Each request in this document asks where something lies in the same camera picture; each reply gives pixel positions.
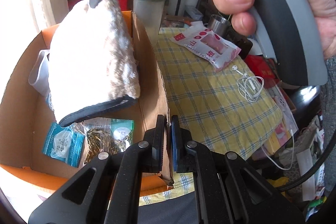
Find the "white box with buttons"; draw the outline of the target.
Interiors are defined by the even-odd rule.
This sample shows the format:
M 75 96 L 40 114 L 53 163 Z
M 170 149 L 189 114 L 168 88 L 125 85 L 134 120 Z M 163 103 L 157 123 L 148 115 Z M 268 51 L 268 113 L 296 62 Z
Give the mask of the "white box with buttons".
M 288 103 L 286 102 L 283 93 L 280 91 L 280 88 L 275 85 L 268 88 L 267 91 L 276 102 L 277 106 L 280 108 L 286 129 L 291 133 L 295 134 L 298 131 L 298 127 L 295 122 L 294 116 L 288 106 Z

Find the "blue-printed bag of dried herbs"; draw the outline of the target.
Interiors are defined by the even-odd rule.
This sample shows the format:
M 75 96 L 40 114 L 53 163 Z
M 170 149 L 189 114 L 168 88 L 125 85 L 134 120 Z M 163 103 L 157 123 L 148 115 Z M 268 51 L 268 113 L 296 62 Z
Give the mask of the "blue-printed bag of dried herbs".
M 133 120 L 93 118 L 78 123 L 77 127 L 84 134 L 83 165 L 101 152 L 115 155 L 133 144 Z

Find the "green lid shaker bottle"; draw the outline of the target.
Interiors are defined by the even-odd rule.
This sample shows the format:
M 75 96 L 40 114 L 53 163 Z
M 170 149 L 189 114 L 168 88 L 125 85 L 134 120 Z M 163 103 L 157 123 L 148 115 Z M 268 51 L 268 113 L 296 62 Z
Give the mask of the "green lid shaker bottle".
M 158 40 L 166 0 L 133 0 L 133 12 L 145 27 L 150 42 Z

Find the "pink hawthorn candy packet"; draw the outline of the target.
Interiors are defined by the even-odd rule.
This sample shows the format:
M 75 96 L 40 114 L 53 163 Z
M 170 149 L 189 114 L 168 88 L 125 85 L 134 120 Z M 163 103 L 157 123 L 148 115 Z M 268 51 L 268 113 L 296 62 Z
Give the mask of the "pink hawthorn candy packet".
M 202 22 L 192 22 L 189 28 L 173 36 L 171 41 L 208 61 L 216 72 L 226 68 L 241 51 L 234 43 L 217 35 Z

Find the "small white teal snack packet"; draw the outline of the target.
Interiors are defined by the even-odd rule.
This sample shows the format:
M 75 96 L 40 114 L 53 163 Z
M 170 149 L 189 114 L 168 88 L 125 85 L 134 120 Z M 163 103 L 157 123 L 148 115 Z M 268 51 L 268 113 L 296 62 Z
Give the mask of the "small white teal snack packet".
M 84 134 L 72 126 L 62 127 L 53 122 L 47 133 L 42 153 L 77 168 L 80 163 Z

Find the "bag of white puffed snacks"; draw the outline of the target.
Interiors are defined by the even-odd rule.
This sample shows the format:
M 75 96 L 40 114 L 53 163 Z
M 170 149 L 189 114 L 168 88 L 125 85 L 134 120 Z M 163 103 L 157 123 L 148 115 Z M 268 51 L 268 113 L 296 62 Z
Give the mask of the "bag of white puffed snacks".
M 52 109 L 63 127 L 119 110 L 140 96 L 131 37 L 118 0 L 78 2 L 50 44 Z

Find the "white plastic cup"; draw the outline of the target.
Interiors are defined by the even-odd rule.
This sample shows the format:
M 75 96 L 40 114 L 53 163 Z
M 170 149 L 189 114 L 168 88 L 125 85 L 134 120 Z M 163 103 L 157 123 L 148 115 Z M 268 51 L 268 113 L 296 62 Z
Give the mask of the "white plastic cup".
M 45 98 L 50 92 L 49 88 L 49 50 L 40 50 L 37 60 L 30 71 L 29 84 Z

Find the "red gift box black label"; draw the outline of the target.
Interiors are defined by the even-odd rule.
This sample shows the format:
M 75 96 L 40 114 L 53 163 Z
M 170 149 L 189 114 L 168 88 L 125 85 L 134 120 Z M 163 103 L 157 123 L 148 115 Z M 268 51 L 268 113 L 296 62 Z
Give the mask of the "red gift box black label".
M 280 82 L 275 64 L 271 59 L 264 56 L 248 55 L 244 62 L 254 75 L 264 79 L 272 79 L 276 84 Z

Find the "yellow plaid tablecloth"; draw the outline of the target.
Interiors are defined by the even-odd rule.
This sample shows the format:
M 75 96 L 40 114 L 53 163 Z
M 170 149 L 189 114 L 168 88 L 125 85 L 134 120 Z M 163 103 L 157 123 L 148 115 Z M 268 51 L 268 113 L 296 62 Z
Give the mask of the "yellow plaid tablecloth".
M 266 90 L 248 102 L 237 86 L 239 74 L 215 72 L 208 61 L 171 41 L 181 28 L 161 28 L 154 53 L 171 115 L 211 151 L 234 151 L 248 159 L 280 124 L 282 112 Z

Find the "orange cardboard box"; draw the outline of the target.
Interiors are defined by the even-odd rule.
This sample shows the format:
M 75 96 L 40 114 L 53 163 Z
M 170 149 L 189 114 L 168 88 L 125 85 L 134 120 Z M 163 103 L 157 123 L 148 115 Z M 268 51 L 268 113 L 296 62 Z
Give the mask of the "orange cardboard box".
M 124 12 L 123 17 L 139 63 L 141 95 L 133 106 L 109 113 L 109 117 L 133 120 L 133 140 L 140 141 L 145 131 L 155 126 L 158 115 L 169 115 L 169 106 L 145 27 L 131 11 Z M 77 172 L 43 154 L 55 118 L 45 98 L 28 82 L 38 53 L 50 46 L 55 31 L 55 26 L 42 30 L 24 50 L 3 50 L 9 61 L 1 65 L 1 72 L 11 73 L 1 100 L 1 189 L 8 196 L 49 196 Z

